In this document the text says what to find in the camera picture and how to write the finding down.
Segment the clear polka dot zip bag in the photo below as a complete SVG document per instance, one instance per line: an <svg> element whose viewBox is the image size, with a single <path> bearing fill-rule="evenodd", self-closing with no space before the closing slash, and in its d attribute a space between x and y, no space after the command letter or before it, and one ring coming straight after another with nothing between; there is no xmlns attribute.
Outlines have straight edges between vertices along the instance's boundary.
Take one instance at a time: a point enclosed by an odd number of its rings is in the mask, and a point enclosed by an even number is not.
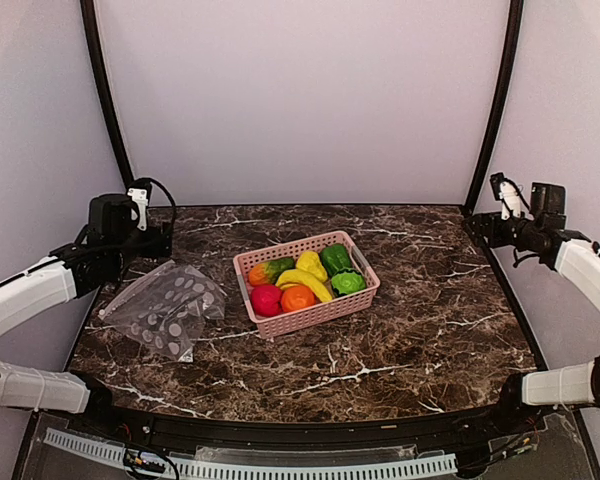
<svg viewBox="0 0 600 480"><path fill-rule="evenodd" d="M225 298L194 266L169 260L134 280L98 317L154 354L191 363L206 323L224 318Z"/></svg>

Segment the green orange mango toy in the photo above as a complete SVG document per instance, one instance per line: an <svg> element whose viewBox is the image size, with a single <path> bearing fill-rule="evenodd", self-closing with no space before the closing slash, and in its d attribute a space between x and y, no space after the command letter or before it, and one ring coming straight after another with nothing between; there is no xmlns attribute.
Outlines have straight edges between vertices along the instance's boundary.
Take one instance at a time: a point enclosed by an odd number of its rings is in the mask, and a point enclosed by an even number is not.
<svg viewBox="0 0 600 480"><path fill-rule="evenodd" d="M253 287L273 285L283 272L291 270L294 267L295 261L292 257L283 257L259 263L248 274L249 284Z"/></svg>

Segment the pink perforated plastic basket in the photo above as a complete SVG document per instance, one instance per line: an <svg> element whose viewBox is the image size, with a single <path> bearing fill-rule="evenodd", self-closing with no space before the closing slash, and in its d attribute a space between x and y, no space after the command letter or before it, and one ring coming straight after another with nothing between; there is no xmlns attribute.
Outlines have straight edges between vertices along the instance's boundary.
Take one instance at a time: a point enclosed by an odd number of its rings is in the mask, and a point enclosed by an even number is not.
<svg viewBox="0 0 600 480"><path fill-rule="evenodd" d="M365 278L367 288L355 294L336 297L331 288L331 278L321 283L310 273L298 270L296 261L305 251L315 251L318 254L327 246L343 244L351 258L353 268ZM285 313L274 317L262 317L255 314L251 304L251 292L255 288L249 284L248 274L251 269L262 262L292 257L295 267L283 272L273 285L282 292L295 285L309 287L315 297L316 304L302 310ZM283 243L274 247L253 250L239 254L233 259L237 280L250 320L256 324L259 335L263 339L292 333L310 326L318 325L351 313L364 310L371 306L380 280L352 238L344 231L333 231L297 241Z"/></svg>

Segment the yellow pear toy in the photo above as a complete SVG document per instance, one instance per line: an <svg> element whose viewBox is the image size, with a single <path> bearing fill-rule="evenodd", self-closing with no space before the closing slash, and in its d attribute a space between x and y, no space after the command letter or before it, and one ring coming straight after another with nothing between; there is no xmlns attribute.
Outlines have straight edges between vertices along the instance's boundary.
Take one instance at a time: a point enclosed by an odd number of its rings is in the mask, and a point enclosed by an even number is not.
<svg viewBox="0 0 600 480"><path fill-rule="evenodd" d="M305 251L296 261L296 268L304 272L310 273L321 283L325 283L328 279L328 273L323 266L320 256L315 251Z"/></svg>

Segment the green bell pepper toy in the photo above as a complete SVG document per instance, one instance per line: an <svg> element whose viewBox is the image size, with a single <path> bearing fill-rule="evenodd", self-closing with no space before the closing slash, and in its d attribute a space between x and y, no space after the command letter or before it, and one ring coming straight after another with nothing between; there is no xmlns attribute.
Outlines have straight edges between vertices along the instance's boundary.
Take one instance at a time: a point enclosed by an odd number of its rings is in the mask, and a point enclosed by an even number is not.
<svg viewBox="0 0 600 480"><path fill-rule="evenodd" d="M340 243L325 247L319 257L329 277L353 268L347 248Z"/></svg>

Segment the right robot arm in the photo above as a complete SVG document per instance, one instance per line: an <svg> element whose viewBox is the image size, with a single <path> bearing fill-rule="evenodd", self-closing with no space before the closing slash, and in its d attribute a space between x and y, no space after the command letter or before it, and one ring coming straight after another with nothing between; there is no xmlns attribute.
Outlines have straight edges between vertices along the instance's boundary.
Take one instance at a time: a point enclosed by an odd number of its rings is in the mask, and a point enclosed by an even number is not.
<svg viewBox="0 0 600 480"><path fill-rule="evenodd" d="M553 353L543 371L511 376L502 388L498 405L490 413L490 424L501 434L514 432L529 416L543 407L594 407L600 409L600 243L568 227L566 190L550 183L534 183L523 195L516 182L502 173L492 175L491 189L498 208L476 213L464 222L472 241L491 250L511 248L513 264L535 260L555 275L546 294L534 299L550 300L553 306L538 306L553 318L567 316L569 325L562 339L574 345L584 326L575 326L586 314L594 317L591 340L573 354Z"/></svg>

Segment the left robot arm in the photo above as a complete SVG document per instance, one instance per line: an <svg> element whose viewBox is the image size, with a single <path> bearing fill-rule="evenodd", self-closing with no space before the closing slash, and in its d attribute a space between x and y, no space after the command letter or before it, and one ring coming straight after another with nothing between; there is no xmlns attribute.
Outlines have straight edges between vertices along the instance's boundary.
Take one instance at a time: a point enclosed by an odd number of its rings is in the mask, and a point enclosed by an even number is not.
<svg viewBox="0 0 600 480"><path fill-rule="evenodd" d="M173 221L150 225L147 208L156 181L143 178L123 194L91 200L76 239L0 282L0 338L38 314L122 280L136 258L166 258ZM121 427L109 390L84 374L49 372L0 361L0 408L81 414L100 436Z"/></svg>

